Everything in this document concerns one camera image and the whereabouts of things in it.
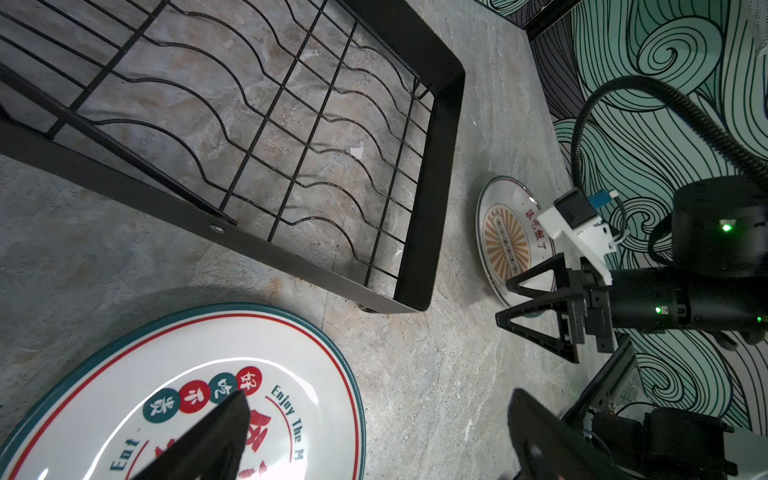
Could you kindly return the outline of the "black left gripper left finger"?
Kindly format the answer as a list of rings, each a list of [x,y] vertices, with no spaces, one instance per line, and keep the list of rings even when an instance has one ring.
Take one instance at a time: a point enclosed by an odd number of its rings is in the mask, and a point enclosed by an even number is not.
[[[134,479],[235,479],[249,419],[246,395],[234,392]]]

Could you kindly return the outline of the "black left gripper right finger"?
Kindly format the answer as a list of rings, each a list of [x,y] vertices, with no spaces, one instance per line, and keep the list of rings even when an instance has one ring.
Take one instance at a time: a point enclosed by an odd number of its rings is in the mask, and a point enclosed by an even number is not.
[[[513,391],[507,424],[519,479],[626,479],[604,454],[523,389]]]

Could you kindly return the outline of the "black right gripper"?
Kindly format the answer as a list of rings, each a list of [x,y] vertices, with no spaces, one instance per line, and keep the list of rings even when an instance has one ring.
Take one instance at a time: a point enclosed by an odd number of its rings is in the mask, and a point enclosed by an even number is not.
[[[528,298],[569,290],[567,314],[574,322],[575,337],[596,339],[597,350],[615,350],[614,332],[633,329],[643,333],[671,330],[706,332],[726,350],[736,342],[728,334],[739,333],[748,345],[767,338],[767,279],[714,278],[674,268],[616,270],[612,283],[603,285],[599,275],[587,270],[567,272],[565,255],[558,253],[506,281],[508,291]],[[526,315],[552,311],[558,337],[515,322]],[[565,301],[529,300],[495,314],[496,325],[567,362],[578,364],[571,341]]]

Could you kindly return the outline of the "orange sunburst plate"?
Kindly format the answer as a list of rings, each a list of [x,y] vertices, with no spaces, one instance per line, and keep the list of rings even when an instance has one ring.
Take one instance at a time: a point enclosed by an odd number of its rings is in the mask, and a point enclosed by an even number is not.
[[[485,275],[509,308],[528,300],[507,289],[506,281],[553,257],[555,244],[540,225],[532,192],[518,180],[497,176],[480,193],[475,235]]]

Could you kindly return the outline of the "white plate red Chinese characters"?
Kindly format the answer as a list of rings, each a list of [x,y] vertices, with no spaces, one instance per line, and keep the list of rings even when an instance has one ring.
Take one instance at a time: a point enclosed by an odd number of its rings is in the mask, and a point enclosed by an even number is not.
[[[1,449],[5,479],[132,479],[231,396],[209,441],[238,479],[360,479],[366,425],[354,374],[317,326],[287,310],[225,303],[153,321],[50,390]]]

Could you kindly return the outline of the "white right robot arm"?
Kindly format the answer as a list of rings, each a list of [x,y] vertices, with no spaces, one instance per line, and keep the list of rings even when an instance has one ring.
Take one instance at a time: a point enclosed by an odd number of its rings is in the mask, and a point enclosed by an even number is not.
[[[587,120],[611,93],[647,94],[673,113],[736,169],[690,183],[674,193],[671,212],[652,230],[649,244],[672,242],[672,256],[652,252],[652,266],[612,270],[606,256],[616,240],[580,185],[540,215],[545,232],[567,238],[579,267],[557,254],[511,277],[506,286],[524,297],[499,312],[499,328],[569,361],[593,336],[602,353],[615,349],[616,329],[643,333],[695,330],[733,348],[731,332],[755,344],[767,333],[767,163],[742,147],[700,107],[672,86],[650,77],[608,81],[588,98],[571,138],[571,172],[582,165]]]

